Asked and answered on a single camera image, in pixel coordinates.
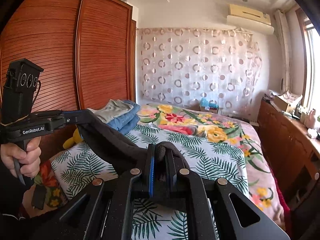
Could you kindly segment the person's left hand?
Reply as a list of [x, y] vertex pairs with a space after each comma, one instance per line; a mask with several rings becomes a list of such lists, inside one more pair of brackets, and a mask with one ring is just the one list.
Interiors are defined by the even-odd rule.
[[41, 137], [33, 138], [27, 144], [27, 151], [22, 150], [13, 143], [1, 145], [1, 160], [11, 174], [17, 178], [14, 167], [14, 158], [23, 166], [20, 168], [22, 175], [34, 178], [40, 170], [40, 142]]

